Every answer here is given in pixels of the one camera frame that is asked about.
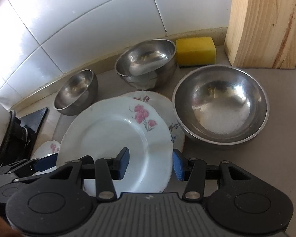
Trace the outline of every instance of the gray gripper base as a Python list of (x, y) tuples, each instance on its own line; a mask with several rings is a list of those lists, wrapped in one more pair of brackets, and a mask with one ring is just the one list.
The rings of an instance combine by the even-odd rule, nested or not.
[[(102, 203), (81, 227), (63, 237), (235, 237), (215, 224), (197, 203), (177, 193), (123, 193), (115, 202)], [(277, 233), (276, 237), (287, 237)]]
[(0, 175), (0, 187), (8, 183), (12, 183), (14, 179), (18, 178), (14, 173)]

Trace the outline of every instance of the tile grout line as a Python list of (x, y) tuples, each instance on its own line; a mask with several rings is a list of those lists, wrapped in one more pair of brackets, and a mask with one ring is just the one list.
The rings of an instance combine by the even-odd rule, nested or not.
[(168, 36), (168, 34), (167, 34), (167, 30), (166, 30), (166, 27), (164, 26), (164, 23), (163, 23), (163, 20), (162, 20), (162, 17), (161, 17), (160, 10), (159, 10), (158, 5), (157, 5), (157, 2), (156, 2), (155, 0), (154, 0), (154, 2), (155, 2), (155, 6), (157, 7), (157, 10), (158, 10), (158, 13), (159, 13), (159, 16), (160, 16), (161, 22), (162, 22), (162, 25), (163, 25), (163, 28), (164, 28), (164, 32), (165, 32), (166, 36)]
[[(18, 13), (16, 12), (16, 10), (14, 9), (14, 7), (13, 7), (13, 5), (12, 5), (12, 3), (10, 2), (10, 0), (8, 0), (8, 2), (9, 2), (9, 4), (11, 5), (11, 7), (13, 8), (13, 10), (15, 11), (15, 13), (16, 13), (16, 15), (19, 17), (19, 19), (20, 19), (20, 21), (23, 23), (23, 25), (25, 26), (25, 28), (29, 31), (29, 33), (32, 35), (32, 37), (35, 39), (35, 41), (37, 42), (37, 44), (38, 44), (38, 48), (42, 48), (43, 49), (43, 51), (47, 54), (47, 56), (51, 59), (51, 61), (55, 64), (55, 66), (60, 70), (60, 72), (62, 73), (62, 74), (64, 74), (64, 72), (58, 67), (58, 65), (53, 61), (53, 59), (49, 56), (49, 54), (45, 51), (45, 49), (42, 47), (42, 45), (38, 42), (38, 40), (35, 38), (35, 36), (33, 35), (33, 33), (30, 31), (30, 29), (24, 24), (24, 22), (23, 22), (23, 20), (21, 19), (21, 17), (18, 15)], [(38, 48), (36, 48), (16, 69), (15, 69), (15, 71), (38, 49)]]
[(104, 3), (101, 3), (100, 5), (95, 6), (94, 8), (90, 9), (89, 11), (86, 11), (85, 13), (83, 13), (82, 15), (80, 15), (79, 17), (73, 19), (72, 21), (70, 21), (69, 23), (67, 23), (66, 25), (64, 25), (61, 29), (57, 30), (54, 34), (52, 34), (52, 35), (51, 35), (48, 39), (46, 39), (41, 45), (43, 45), (44, 43), (46, 43), (51, 37), (53, 37), (55, 34), (57, 34), (60, 30), (62, 30), (62, 29), (64, 29), (65, 27), (67, 27), (69, 24), (73, 23), (75, 20), (81, 18), (82, 16), (86, 15), (86, 14), (89, 13), (90, 11), (93, 11), (93, 10), (95, 10), (96, 8), (102, 6), (102, 5), (106, 4), (106, 3), (109, 3), (109, 2), (111, 2), (111, 1), (113, 1), (113, 0), (108, 0), (108, 1), (106, 1), (106, 2), (104, 2)]
[(22, 96), (8, 82), (6, 82), (6, 84), (9, 85), (18, 94), (18, 96), (21, 97), (21, 99), (23, 99)]

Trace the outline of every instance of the wooden cutting board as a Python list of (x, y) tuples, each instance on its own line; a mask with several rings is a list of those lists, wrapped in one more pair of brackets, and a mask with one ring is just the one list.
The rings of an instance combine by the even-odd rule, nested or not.
[(296, 0), (232, 0), (225, 51), (239, 68), (295, 68)]

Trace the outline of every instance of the metal rivet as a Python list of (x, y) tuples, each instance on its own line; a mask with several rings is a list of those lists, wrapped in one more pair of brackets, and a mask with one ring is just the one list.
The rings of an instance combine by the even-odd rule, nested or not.
[(201, 197), (200, 193), (197, 192), (197, 191), (188, 191), (186, 194), (185, 194), (185, 197), (187, 199), (190, 199), (190, 200), (196, 200), (198, 199), (199, 197)]
[(153, 195), (147, 195), (145, 198), (147, 199), (147, 200), (151, 200), (151, 199), (153, 199), (155, 196), (153, 196)]
[(114, 193), (112, 193), (111, 191), (101, 191), (99, 194), (99, 198), (103, 200), (109, 200), (113, 197), (114, 197)]

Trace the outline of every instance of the pink flower pattern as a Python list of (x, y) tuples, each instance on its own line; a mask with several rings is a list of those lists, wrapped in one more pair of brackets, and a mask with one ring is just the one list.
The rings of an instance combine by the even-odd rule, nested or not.
[(55, 153), (55, 150), (56, 150), (56, 144), (52, 143), (51, 144), (51, 152)]
[(148, 124), (149, 124), (149, 126), (153, 127), (153, 126), (157, 125), (157, 122), (155, 120), (148, 120)]
[(136, 112), (134, 119), (138, 124), (144, 123), (147, 132), (153, 130), (157, 125), (155, 120), (146, 120), (146, 118), (149, 117), (149, 111), (146, 110), (143, 105), (136, 105), (132, 112)]
[(141, 97), (138, 97), (138, 98), (133, 97), (133, 99), (139, 100), (139, 101), (146, 101), (146, 102), (150, 100), (150, 98), (149, 98), (148, 95), (146, 95), (144, 98), (141, 98)]

